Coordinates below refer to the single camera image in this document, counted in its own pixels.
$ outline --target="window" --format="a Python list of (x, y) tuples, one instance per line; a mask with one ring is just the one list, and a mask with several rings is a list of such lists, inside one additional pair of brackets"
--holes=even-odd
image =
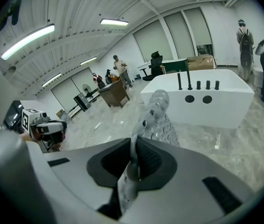
[(151, 60), (151, 54), (159, 51), (163, 61), (172, 60), (172, 53), (165, 32), (159, 21), (134, 33), (145, 62)]
[(187, 10), (185, 15), (193, 31), (198, 54), (214, 55), (210, 32), (201, 10), (199, 8)]
[(164, 18), (172, 35), (179, 59), (195, 56), (191, 36), (181, 13)]

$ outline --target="office chair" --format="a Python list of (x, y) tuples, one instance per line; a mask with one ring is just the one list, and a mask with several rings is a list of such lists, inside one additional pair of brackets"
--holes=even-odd
[(142, 80), (151, 81), (156, 76), (163, 75), (163, 71), (160, 67), (162, 65), (163, 56), (160, 56), (159, 51), (156, 51), (151, 54), (151, 58), (149, 66), (149, 68), (151, 68), (151, 75), (142, 77)]

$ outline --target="marble floor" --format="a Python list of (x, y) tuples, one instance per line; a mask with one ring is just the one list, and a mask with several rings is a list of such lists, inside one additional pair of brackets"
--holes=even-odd
[[(255, 95), (237, 129), (173, 125), (181, 147), (208, 156), (258, 191), (264, 187), (264, 103), (259, 98), (260, 89), (252, 80), (253, 75), (249, 86)], [(147, 84), (143, 80), (135, 81), (133, 88), (127, 90), (130, 101), (126, 98), (122, 101), (123, 108), (109, 108), (102, 97), (98, 97), (90, 109), (80, 111), (68, 124), (61, 149), (72, 150), (131, 137), (139, 114), (144, 110), (140, 92)]]

